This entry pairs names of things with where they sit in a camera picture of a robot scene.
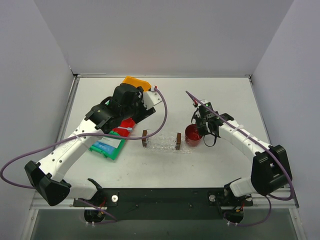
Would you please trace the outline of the red cup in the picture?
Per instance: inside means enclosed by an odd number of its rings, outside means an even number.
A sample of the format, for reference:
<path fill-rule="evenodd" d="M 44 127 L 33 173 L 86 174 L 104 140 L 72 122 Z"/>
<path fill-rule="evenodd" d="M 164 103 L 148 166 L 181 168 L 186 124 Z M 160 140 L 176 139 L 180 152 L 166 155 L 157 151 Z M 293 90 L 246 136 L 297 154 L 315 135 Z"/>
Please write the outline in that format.
<path fill-rule="evenodd" d="M 184 138 L 187 145 L 196 147 L 199 145 L 202 136 L 199 134 L 196 124 L 190 124 L 185 128 Z"/>

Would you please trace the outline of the white toothbrush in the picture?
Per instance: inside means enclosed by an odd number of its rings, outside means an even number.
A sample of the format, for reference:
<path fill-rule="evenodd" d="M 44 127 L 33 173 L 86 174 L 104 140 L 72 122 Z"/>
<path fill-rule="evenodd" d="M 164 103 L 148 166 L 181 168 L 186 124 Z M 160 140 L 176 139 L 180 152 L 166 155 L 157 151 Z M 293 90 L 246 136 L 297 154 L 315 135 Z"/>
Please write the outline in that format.
<path fill-rule="evenodd" d="M 115 129 L 121 129 L 121 130 L 126 130 L 128 132 L 131 132 L 133 130 L 132 127 L 122 127 L 122 126 L 118 126 Z"/>

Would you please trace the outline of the clear glass tray wooden handles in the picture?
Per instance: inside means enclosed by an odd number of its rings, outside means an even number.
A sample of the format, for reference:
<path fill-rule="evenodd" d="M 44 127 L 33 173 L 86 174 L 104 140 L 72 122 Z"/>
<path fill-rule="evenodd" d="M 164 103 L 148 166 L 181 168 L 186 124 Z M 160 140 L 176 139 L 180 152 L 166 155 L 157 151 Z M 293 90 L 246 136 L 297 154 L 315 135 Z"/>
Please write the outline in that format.
<path fill-rule="evenodd" d="M 195 150 L 194 146 L 187 144 L 185 135 L 181 132 L 160 131 L 141 141 L 146 150 L 154 152 L 191 154 Z"/>

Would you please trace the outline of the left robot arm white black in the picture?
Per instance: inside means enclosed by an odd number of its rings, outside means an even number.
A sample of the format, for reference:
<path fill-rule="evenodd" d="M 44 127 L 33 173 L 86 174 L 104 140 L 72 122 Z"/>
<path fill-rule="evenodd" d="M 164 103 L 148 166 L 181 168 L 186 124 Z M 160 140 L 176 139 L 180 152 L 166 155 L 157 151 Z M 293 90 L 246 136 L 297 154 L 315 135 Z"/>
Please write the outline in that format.
<path fill-rule="evenodd" d="M 64 177 L 72 165 L 95 142 L 119 127 L 122 121 L 132 119 L 139 123 L 155 113 L 158 98 L 155 87 L 145 91 L 122 83 L 113 95 L 93 106 L 70 135 L 70 141 L 60 144 L 51 154 L 41 160 L 29 161 L 24 169 L 31 185 L 50 206 L 61 203 L 70 193 L 71 184 Z"/>

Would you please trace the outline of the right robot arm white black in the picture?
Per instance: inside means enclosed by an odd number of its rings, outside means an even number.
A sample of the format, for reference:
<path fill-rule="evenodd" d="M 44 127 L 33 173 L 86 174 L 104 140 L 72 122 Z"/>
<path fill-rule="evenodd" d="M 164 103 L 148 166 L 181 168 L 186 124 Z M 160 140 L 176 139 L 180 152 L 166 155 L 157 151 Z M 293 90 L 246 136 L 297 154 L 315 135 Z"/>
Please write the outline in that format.
<path fill-rule="evenodd" d="M 250 176 L 240 177 L 224 186 L 226 198 L 235 200 L 251 194 L 271 197 L 274 191 L 286 185 L 290 187 L 290 195 L 279 200 L 288 201 L 294 197 L 293 177 L 284 147 L 261 141 L 229 114 L 214 111 L 207 100 L 194 101 L 193 106 L 196 110 L 191 120 L 200 136 L 212 135 L 215 139 L 226 140 L 251 162 Z"/>

